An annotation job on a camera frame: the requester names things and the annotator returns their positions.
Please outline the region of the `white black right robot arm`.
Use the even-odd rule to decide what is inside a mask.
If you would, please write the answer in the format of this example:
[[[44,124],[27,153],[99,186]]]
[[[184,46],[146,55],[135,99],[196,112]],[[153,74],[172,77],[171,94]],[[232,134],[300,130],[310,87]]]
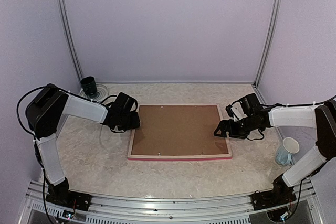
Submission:
[[[228,120],[221,120],[214,136],[247,140],[252,131],[260,134],[268,128],[290,128],[294,141],[303,143],[303,132],[311,135],[303,151],[294,157],[294,164],[272,182],[272,189],[251,194],[254,210],[262,210],[297,201],[294,187],[316,175],[327,162],[335,158],[335,97],[306,104],[262,104],[255,93],[236,100],[243,115],[230,104]]]

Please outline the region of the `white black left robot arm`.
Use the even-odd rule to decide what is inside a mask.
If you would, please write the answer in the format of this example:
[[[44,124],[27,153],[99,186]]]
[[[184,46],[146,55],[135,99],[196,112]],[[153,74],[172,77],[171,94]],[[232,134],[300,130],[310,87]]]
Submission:
[[[116,134],[140,127],[135,98],[120,92],[115,100],[104,104],[83,98],[50,83],[36,89],[39,93],[25,110],[29,133],[34,140],[37,160],[48,185],[46,201],[73,210],[87,211],[91,195],[69,189],[61,167],[56,140],[57,128],[64,115],[86,119],[107,126]]]

